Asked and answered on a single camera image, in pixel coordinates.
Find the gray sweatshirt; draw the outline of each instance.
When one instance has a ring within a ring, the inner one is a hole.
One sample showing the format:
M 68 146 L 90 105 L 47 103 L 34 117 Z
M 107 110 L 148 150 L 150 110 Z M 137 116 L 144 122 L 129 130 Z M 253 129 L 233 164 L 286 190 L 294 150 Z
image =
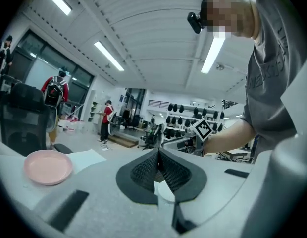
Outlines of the gray sweatshirt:
M 248 64 L 246 103 L 241 119 L 259 134 L 255 158 L 296 134 L 280 97 L 307 58 L 307 37 L 288 0 L 256 0 L 260 41 Z

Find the backpack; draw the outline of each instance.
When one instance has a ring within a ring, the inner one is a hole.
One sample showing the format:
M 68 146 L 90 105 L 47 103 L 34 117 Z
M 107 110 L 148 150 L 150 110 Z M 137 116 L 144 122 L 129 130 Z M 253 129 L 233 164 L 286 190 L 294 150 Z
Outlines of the backpack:
M 47 85 L 44 101 L 58 106 L 63 98 L 65 84 L 67 84 L 67 82 L 64 79 L 58 82 L 58 77 L 54 76 Z
M 110 110 L 112 110 L 112 113 L 110 113 L 109 115 L 107 115 L 107 120 L 108 122 L 111 122 L 114 118 L 114 115 L 116 114 L 116 112 L 114 112 L 114 109 L 111 105 L 108 106 Z
M 1 66 L 2 66 L 5 58 L 6 58 L 6 53 L 5 53 L 5 50 L 3 49 L 3 50 L 0 51 L 0 70 L 1 70 Z

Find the red jacket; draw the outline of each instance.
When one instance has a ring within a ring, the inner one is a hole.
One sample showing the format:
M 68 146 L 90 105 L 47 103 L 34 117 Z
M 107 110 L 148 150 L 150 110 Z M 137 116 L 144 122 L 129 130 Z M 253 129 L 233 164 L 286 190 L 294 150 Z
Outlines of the red jacket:
M 41 91 L 44 93 L 48 84 L 50 83 L 50 81 L 52 80 L 53 77 L 50 77 L 46 80 L 46 82 L 44 83 L 43 87 L 41 88 Z M 63 99 L 65 102 L 68 101 L 69 98 L 69 86 L 68 84 L 64 85 L 64 91 L 63 91 Z
M 113 111 L 110 109 L 109 106 L 107 106 L 107 107 L 105 108 L 104 113 L 106 114 L 106 116 L 103 117 L 102 123 L 108 122 L 107 116 L 108 116 L 110 113 L 112 113 L 112 112 L 113 112 Z

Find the pink plate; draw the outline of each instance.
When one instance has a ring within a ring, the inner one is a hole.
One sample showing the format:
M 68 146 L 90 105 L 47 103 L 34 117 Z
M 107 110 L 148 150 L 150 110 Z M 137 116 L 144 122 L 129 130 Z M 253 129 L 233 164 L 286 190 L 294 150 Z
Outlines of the pink plate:
M 27 156 L 24 171 L 30 180 L 42 185 L 56 185 L 68 178 L 72 172 L 72 162 L 65 154 L 40 150 Z

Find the wooden platform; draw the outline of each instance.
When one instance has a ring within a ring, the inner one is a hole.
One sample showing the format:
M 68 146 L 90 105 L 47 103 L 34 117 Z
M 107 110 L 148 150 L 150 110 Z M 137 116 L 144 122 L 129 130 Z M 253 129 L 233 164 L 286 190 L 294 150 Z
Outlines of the wooden platform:
M 108 139 L 116 144 L 125 146 L 127 148 L 132 148 L 136 145 L 138 145 L 138 140 L 133 140 L 133 139 L 127 139 L 127 138 L 122 138 L 120 136 L 108 136 Z

